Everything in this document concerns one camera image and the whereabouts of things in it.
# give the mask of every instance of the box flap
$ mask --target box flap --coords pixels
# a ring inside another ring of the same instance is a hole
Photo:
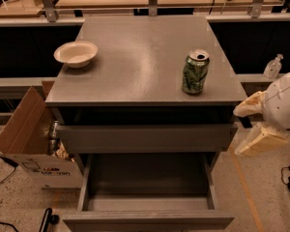
[[[51,111],[33,87],[29,88],[14,115],[0,133],[3,154],[47,154]]]

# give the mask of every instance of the green soda can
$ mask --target green soda can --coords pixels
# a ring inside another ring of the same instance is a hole
[[[209,63],[209,53],[205,50],[194,49],[188,54],[183,70],[184,92],[191,95],[202,92]]]

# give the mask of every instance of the white bowl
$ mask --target white bowl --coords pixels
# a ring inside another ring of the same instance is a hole
[[[82,68],[89,64],[97,52],[98,48],[95,44],[76,41],[58,47],[54,57],[58,62],[68,64],[71,68]]]

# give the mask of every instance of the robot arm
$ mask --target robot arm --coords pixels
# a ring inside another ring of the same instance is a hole
[[[269,125],[290,132],[290,73],[274,81],[266,91],[250,96],[233,113],[239,117],[261,113]]]
[[[266,91],[256,92],[233,111],[236,116],[261,113],[257,123],[235,149],[236,154],[254,156],[287,143],[290,133],[290,73],[274,81]]]
[[[266,122],[290,132],[290,73],[273,82],[265,91],[262,111]]]

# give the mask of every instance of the gray cabinet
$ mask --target gray cabinet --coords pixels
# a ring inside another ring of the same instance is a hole
[[[83,171],[71,231],[223,229],[212,170],[246,98],[205,17],[98,16],[77,37],[99,48],[92,63],[60,71],[46,104]],[[203,92],[182,90],[192,47],[210,54]]]

